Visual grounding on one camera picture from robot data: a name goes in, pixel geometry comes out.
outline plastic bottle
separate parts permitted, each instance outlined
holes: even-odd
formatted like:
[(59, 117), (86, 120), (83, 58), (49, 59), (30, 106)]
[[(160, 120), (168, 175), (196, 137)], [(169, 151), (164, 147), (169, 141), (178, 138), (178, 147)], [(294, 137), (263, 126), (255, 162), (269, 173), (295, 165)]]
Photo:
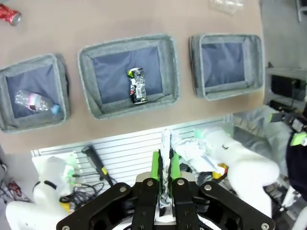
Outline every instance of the plastic bottle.
[(57, 114), (60, 110), (60, 106), (57, 104), (53, 104), (53, 102), (49, 98), (25, 90), (19, 90), (16, 93), (15, 103), (23, 105), (29, 110), (38, 113), (50, 111), (53, 114)]

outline white slatted panel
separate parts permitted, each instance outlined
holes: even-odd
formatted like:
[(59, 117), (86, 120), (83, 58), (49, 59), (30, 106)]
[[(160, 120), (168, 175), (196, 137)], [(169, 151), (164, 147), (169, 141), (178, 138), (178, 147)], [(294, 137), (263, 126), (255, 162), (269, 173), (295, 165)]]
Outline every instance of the white slatted panel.
[[(138, 174), (151, 170), (153, 151), (160, 148), (161, 131), (168, 128), (174, 130), (181, 138), (192, 138), (196, 129), (218, 126), (223, 123), (232, 124), (232, 121), (232, 115), (227, 115), (217, 119), (189, 122), (89, 142), (38, 149), (32, 151), (32, 155), (35, 157), (75, 151), (82, 172), (89, 174), (95, 173), (96, 171), (91, 167), (86, 156), (81, 153), (81, 150), (87, 145), (92, 145), (96, 149), (109, 174), (118, 182), (125, 182), (133, 186)], [(99, 177), (95, 175), (85, 176), (84, 180), (87, 184), (91, 185), (100, 182)], [(103, 191), (108, 188), (109, 185), (105, 183)]]

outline blue bottle cap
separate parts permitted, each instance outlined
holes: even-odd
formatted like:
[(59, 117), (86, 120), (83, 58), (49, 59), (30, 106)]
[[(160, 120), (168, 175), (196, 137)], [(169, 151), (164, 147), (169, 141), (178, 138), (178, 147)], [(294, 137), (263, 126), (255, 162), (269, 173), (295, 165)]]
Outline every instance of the blue bottle cap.
[(59, 112), (59, 109), (60, 109), (60, 106), (58, 104), (55, 104), (52, 109), (51, 109), (51, 112), (53, 114), (57, 114)]

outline red soda can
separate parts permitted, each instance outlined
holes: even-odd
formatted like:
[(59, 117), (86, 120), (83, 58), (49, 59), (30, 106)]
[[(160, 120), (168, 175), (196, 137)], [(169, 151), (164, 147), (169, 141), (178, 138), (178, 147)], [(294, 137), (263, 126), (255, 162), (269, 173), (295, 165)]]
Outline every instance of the red soda can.
[(21, 20), (21, 13), (0, 4), (0, 19), (9, 22), (11, 25), (17, 25)]

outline black can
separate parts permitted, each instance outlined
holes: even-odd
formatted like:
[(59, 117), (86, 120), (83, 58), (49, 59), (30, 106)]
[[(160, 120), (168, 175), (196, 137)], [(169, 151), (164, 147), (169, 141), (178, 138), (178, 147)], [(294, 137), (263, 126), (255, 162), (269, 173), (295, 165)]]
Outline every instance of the black can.
[(148, 101), (145, 90), (145, 78), (143, 68), (129, 69), (130, 97), (134, 104), (143, 104)]

